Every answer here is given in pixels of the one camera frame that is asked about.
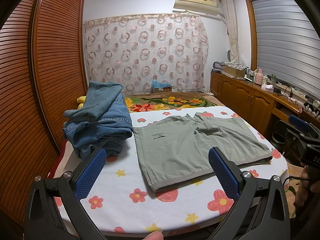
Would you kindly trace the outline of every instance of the white tablecloth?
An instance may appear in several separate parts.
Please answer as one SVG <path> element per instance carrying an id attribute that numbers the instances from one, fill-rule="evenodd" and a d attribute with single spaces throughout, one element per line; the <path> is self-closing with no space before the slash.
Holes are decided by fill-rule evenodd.
<path id="1" fill-rule="evenodd" d="M 220 118 L 240 118 L 227 107 L 211 106 L 132 113 L 131 119 L 134 127 L 142 127 L 169 115 L 189 114 L 193 117 L 196 112 L 207 112 Z M 264 179 L 278 175 L 283 181 L 288 176 L 285 158 L 253 127 L 247 125 L 257 139 L 273 152 L 273 158 L 270 164 L 253 165 L 241 170 Z M 88 197 L 81 200 L 104 235 L 118 236 L 145 236 L 157 229 L 161 229 L 165 236 L 196 230 L 221 221 L 232 203 L 233 200 L 226 198 L 218 179 L 212 174 L 155 195 L 139 168 L 134 136 L 125 141 L 118 158 L 107 159 Z M 69 231 L 76 235 L 60 199 L 57 199 L 57 204 Z"/>

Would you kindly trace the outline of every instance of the finger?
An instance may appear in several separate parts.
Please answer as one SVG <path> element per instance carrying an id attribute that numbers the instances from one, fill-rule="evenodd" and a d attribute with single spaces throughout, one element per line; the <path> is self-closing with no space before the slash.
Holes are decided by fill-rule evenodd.
<path id="1" fill-rule="evenodd" d="M 154 231 L 150 235 L 147 235 L 147 237 L 143 240 L 163 240 L 162 231 Z"/>
<path id="2" fill-rule="evenodd" d="M 304 178 L 304 179 L 309 179 L 309 174 L 308 174 L 308 166 L 305 166 L 302 170 L 302 173 L 301 173 L 301 177 Z M 302 185 L 304 187 L 308 187 L 308 184 L 309 182 L 306 181 L 306 180 L 301 180 L 300 183 L 302 183 Z"/>
<path id="3" fill-rule="evenodd" d="M 311 192 L 313 193 L 320 193 L 320 180 L 317 181 L 316 183 L 314 183 L 311 187 L 310 187 Z"/>
<path id="4" fill-rule="evenodd" d="M 302 207 L 304 205 L 304 202 L 307 200 L 307 198 L 308 198 L 307 189 L 301 183 L 299 183 L 299 188 L 295 197 L 295 204 L 297 206 Z"/>

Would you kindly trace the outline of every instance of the wooden wardrobe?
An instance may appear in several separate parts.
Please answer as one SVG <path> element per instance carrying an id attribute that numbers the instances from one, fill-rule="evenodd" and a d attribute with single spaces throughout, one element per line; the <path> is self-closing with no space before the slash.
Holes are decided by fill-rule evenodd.
<path id="1" fill-rule="evenodd" d="M 63 142 L 63 112 L 87 92 L 84 0 L 22 0 L 0 30 L 0 210 L 23 226 L 28 192 Z"/>

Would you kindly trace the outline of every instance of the air conditioner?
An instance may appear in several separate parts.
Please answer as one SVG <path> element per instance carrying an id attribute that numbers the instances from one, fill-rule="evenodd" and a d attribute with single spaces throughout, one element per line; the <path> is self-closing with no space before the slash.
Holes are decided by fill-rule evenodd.
<path id="1" fill-rule="evenodd" d="M 219 13 L 216 0 L 175 0 L 173 7 L 175 9 L 184 9 L 210 15 L 217 15 Z"/>

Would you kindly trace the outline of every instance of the white wall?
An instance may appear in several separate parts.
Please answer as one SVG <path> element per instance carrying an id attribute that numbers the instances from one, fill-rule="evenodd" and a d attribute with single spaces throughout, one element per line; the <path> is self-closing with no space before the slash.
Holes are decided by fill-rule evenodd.
<path id="1" fill-rule="evenodd" d="M 218 7 L 223 12 L 221 3 Z M 111 16 L 148 13 L 172 13 L 174 0 L 85 0 L 83 21 Z M 226 61 L 230 43 L 227 27 L 220 15 L 201 17 L 208 34 L 209 51 L 204 65 L 204 82 L 209 92 L 210 72 L 214 61 Z"/>
<path id="2" fill-rule="evenodd" d="M 236 8 L 238 24 L 238 44 L 239 52 L 244 57 L 244 62 L 251 66 L 251 34 L 248 8 L 245 0 L 233 0 Z"/>

